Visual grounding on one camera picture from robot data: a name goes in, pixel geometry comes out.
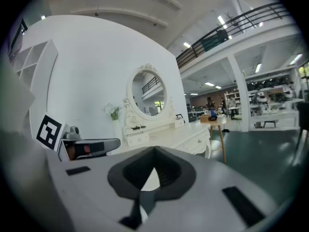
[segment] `black metal railing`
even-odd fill
[[[154,77],[153,79],[151,79],[143,88],[143,94],[146,93],[148,90],[150,90],[153,86],[157,85],[158,83],[160,83],[160,80],[156,77]]]
[[[259,27],[260,23],[278,18],[282,19],[285,16],[290,16],[290,13],[281,2],[266,4],[236,16],[225,22],[224,25],[218,26],[204,35],[192,44],[190,48],[182,52],[176,58],[178,68],[180,69],[203,53],[229,40],[229,37],[233,38],[234,36],[244,33],[246,29]]]

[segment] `vase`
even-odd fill
[[[120,128],[119,120],[112,120],[112,126],[115,138],[118,138],[120,140],[120,143],[122,143],[122,131]]]

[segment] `ornate mirror frame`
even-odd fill
[[[164,106],[160,113],[155,116],[150,116],[143,113],[135,104],[132,92],[132,84],[134,77],[141,73],[148,72],[156,76],[164,91]],[[176,113],[172,104],[172,97],[169,95],[169,91],[166,89],[165,83],[162,80],[159,72],[150,63],[145,64],[137,68],[129,77],[126,87],[126,97],[124,98],[124,107],[126,109],[125,116],[125,130],[136,126],[161,126],[166,121],[173,121],[176,119]]]

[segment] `green floor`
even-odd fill
[[[226,163],[265,190],[277,204],[293,196],[304,164],[292,166],[298,131],[231,131],[223,133]],[[212,140],[220,140],[214,131]],[[212,158],[223,161],[222,151]]]

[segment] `oval mirror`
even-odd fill
[[[137,107],[146,115],[156,116],[164,107],[164,89],[153,73],[142,71],[135,75],[132,95]]]

